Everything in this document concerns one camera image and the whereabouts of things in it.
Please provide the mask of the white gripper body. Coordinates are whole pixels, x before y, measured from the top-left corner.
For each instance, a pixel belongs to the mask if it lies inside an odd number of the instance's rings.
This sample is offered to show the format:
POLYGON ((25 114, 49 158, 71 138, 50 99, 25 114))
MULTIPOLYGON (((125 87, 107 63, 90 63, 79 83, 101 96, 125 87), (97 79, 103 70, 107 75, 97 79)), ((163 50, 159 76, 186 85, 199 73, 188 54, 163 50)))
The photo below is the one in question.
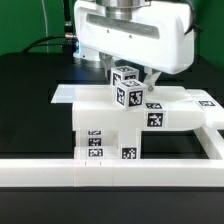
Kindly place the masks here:
POLYGON ((194 32, 186 4, 153 1, 123 21, 107 17, 103 6, 78 1, 74 15, 79 43, 86 48, 168 74, 193 63, 194 32))

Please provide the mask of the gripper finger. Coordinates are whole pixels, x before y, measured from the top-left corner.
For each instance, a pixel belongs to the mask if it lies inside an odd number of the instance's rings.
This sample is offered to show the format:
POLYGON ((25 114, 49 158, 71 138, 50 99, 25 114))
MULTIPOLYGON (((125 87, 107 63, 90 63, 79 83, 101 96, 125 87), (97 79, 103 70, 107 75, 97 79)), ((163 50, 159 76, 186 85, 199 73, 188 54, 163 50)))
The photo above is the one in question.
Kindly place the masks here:
POLYGON ((111 55, 100 53, 100 61, 105 71, 105 77, 108 77, 108 72, 115 67, 115 61, 111 55))
POLYGON ((155 69, 145 67, 144 73, 146 74, 143 83, 147 86, 149 92, 154 90, 155 83, 159 76, 161 75, 161 71, 157 71, 155 69))

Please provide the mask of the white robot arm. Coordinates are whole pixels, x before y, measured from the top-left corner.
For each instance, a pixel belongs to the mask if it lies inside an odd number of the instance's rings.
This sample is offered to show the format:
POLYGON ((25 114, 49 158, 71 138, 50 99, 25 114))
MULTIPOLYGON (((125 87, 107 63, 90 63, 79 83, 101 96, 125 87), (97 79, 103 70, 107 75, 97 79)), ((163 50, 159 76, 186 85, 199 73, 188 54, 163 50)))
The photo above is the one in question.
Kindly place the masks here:
POLYGON ((74 20, 77 60, 105 70, 117 59, 141 65, 149 88, 161 73, 177 74, 193 63, 191 0, 77 0, 74 20))

